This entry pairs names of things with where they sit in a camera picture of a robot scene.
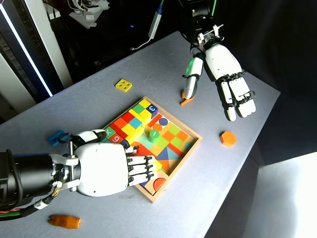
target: brown orange object on table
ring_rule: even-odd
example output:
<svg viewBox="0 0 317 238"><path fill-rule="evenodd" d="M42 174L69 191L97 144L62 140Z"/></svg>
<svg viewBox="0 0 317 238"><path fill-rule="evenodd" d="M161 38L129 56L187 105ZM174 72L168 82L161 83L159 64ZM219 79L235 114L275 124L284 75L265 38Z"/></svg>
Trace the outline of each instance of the brown orange object on table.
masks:
<svg viewBox="0 0 317 238"><path fill-rule="evenodd" d="M233 146L237 142L236 136L230 131L225 131L221 134L220 140L223 145L228 147Z"/></svg>
<svg viewBox="0 0 317 238"><path fill-rule="evenodd" d="M51 215L48 222L53 226L77 229L80 226L80 218L68 215Z"/></svg>
<svg viewBox="0 0 317 238"><path fill-rule="evenodd" d="M182 99L183 101L180 103L181 106L184 106L185 104L189 103L190 101L192 101L194 99L194 97L190 98L190 99L185 99L185 92L182 91Z"/></svg>

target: purple circle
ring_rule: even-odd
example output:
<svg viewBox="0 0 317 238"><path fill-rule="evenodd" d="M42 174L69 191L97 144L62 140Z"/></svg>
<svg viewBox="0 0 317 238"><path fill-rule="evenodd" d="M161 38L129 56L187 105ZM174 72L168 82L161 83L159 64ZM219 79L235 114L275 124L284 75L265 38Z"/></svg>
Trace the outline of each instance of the purple circle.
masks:
<svg viewBox="0 0 317 238"><path fill-rule="evenodd" d="M166 118L161 118L159 121L158 121L161 125L167 125L168 124L168 120Z"/></svg>

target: green knob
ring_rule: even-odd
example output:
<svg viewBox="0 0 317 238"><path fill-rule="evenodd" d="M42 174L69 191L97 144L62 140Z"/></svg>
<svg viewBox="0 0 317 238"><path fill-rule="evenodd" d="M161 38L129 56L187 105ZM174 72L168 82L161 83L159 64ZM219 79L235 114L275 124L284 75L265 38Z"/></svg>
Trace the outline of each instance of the green knob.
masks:
<svg viewBox="0 0 317 238"><path fill-rule="evenodd" d="M152 143L157 142L159 139L159 132L157 130L152 130L149 134L149 141Z"/></svg>

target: tabletop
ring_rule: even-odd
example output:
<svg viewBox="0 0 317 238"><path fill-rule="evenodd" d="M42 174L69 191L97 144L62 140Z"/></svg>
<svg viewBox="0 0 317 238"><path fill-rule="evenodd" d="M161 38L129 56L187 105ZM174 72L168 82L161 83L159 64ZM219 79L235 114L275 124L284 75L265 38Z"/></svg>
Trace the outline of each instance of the tabletop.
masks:
<svg viewBox="0 0 317 238"><path fill-rule="evenodd" d="M191 59L189 43L175 32L130 55L0 125L0 151L67 153L47 138L57 130L73 134L102 128L133 103L148 96L199 133L203 140L155 203L135 188L107 197L87 197L63 191L52 204L27 218L1 222L1 237L68 238L186 238L203 237L244 164L279 92L246 74L257 111L247 118L227 121L216 85L205 71L195 99L181 107L180 92ZM114 85L131 81L127 92ZM224 147L219 135L231 131L234 147ZM81 227L51 226L48 216L80 217Z"/></svg>

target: green cable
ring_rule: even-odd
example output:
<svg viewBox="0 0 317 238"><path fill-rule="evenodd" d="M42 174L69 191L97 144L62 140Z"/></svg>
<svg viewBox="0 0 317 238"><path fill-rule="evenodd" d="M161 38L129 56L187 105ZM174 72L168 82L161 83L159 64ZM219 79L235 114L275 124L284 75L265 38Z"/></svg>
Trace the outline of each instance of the green cable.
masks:
<svg viewBox="0 0 317 238"><path fill-rule="evenodd" d="M0 213L0 217L14 217L19 215L20 215L20 212Z"/></svg>
<svg viewBox="0 0 317 238"><path fill-rule="evenodd" d="M213 8L212 8L212 11L211 11L211 16L213 16L214 10L216 8L216 3L217 3L217 0L214 0L213 1Z"/></svg>

